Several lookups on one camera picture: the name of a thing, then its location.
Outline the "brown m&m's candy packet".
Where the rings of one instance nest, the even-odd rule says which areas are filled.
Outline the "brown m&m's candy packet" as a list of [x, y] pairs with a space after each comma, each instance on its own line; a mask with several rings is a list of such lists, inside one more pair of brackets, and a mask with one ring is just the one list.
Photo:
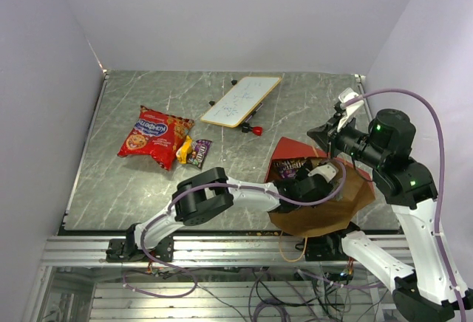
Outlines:
[[307, 159], [302, 157], [295, 159], [274, 160], [272, 165], [281, 179], [294, 179], [297, 175], [297, 172], [306, 162]]

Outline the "red brown paper bag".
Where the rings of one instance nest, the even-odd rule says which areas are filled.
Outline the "red brown paper bag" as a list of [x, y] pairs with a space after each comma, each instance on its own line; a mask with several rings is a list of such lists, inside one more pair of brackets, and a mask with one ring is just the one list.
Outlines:
[[338, 168], [335, 177], [337, 184], [341, 182], [341, 175], [346, 174], [341, 192], [335, 198], [313, 208], [305, 207], [293, 213], [272, 212], [268, 215], [272, 224], [283, 233], [304, 239], [296, 248], [302, 250], [301, 256], [306, 260], [330, 260], [331, 255], [341, 255], [337, 232], [355, 228], [351, 220], [358, 211], [375, 200], [374, 187], [371, 176], [366, 171], [357, 169], [339, 158], [329, 160], [323, 151], [286, 137], [281, 138], [276, 145], [265, 181], [281, 180], [273, 168], [274, 160], [302, 157], [306, 158], [307, 162], [297, 172], [297, 176], [330, 162]]

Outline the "purple candy packet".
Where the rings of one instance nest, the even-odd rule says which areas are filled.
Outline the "purple candy packet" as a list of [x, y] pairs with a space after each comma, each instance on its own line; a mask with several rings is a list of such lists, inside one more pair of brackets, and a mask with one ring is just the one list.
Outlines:
[[187, 156], [186, 163], [201, 170], [212, 144], [211, 140], [195, 140], [191, 144], [191, 153]]

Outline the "yellow candy packet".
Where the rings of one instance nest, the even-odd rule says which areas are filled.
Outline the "yellow candy packet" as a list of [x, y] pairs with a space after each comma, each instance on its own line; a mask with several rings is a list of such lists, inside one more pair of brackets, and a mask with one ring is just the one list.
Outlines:
[[181, 164], [187, 163], [188, 155], [193, 151], [193, 140], [187, 135], [183, 144], [176, 151], [177, 161]]

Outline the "red cookie snack bag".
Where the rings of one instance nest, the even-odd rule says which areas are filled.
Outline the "red cookie snack bag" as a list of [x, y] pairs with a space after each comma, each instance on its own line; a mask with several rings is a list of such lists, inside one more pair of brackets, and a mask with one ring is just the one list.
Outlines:
[[170, 171], [177, 150], [185, 142], [194, 120], [140, 107], [140, 115], [121, 146], [118, 156], [150, 156]]

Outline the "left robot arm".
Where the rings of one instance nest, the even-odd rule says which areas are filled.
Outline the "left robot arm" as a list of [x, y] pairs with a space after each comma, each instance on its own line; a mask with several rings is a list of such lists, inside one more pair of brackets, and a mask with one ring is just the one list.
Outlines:
[[142, 261], [171, 233], [184, 226], [209, 222], [233, 206], [264, 213], [293, 213], [335, 198], [346, 174], [336, 183], [338, 169], [325, 164], [306, 174], [273, 182], [244, 182], [212, 168], [177, 185], [169, 203], [149, 220], [133, 224], [126, 231], [116, 256], [125, 261]]

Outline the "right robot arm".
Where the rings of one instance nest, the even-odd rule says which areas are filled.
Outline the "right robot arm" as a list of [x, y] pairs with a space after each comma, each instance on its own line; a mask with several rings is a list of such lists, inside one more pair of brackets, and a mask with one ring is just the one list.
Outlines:
[[449, 321], [457, 311], [472, 309], [472, 289], [449, 260], [446, 240], [435, 224], [440, 199], [430, 170], [410, 156], [415, 126], [395, 109], [383, 109], [369, 124], [356, 129], [334, 114], [324, 125], [307, 132], [331, 157], [342, 152], [372, 169], [372, 180], [401, 224], [413, 265], [391, 256], [367, 235], [355, 230], [326, 241], [327, 254], [346, 255], [368, 269], [392, 293], [408, 321]]

